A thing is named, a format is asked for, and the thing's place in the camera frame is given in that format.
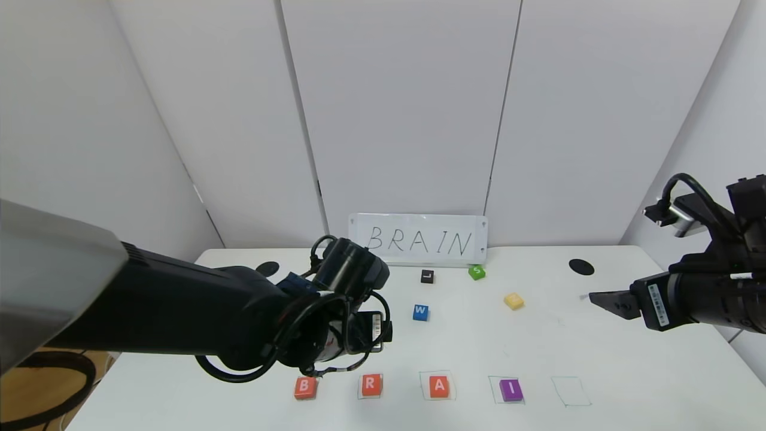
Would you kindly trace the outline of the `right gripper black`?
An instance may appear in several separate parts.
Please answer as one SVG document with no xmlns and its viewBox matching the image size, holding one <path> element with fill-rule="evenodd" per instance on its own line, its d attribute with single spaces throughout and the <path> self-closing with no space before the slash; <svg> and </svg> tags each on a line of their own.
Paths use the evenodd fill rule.
<svg viewBox="0 0 766 431">
<path fill-rule="evenodd" d="M 668 331 L 687 324 L 731 327 L 717 276 L 663 272 L 635 281 L 630 291 L 591 292 L 593 305 L 627 321 L 643 316 L 647 328 Z"/>
</svg>

